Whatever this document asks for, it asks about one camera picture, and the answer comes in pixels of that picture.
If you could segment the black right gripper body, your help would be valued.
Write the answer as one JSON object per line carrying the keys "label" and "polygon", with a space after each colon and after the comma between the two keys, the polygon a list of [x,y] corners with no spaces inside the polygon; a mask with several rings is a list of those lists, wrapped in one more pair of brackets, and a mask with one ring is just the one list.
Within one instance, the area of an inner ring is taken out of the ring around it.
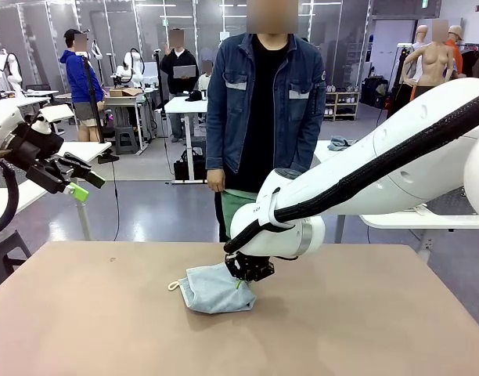
{"label": "black right gripper body", "polygon": [[242,281],[261,281],[275,272],[268,256],[250,256],[240,252],[227,254],[225,266],[232,277]]}

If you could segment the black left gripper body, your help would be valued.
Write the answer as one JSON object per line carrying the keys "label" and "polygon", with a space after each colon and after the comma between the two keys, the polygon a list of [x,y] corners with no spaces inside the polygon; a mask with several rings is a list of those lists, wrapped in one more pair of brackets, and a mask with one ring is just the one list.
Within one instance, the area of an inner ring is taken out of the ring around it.
{"label": "black left gripper body", "polygon": [[64,139],[55,133],[48,135],[33,130],[26,123],[18,124],[10,141],[10,163],[27,171],[36,161],[50,158],[57,154]]}

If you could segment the person's right hand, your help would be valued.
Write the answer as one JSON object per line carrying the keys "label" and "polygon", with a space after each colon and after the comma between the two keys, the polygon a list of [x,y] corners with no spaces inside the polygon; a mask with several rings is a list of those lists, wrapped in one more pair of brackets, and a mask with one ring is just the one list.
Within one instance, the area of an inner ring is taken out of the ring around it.
{"label": "person's right hand", "polygon": [[225,189],[225,172],[223,169],[207,171],[207,185],[215,193],[221,193]]}

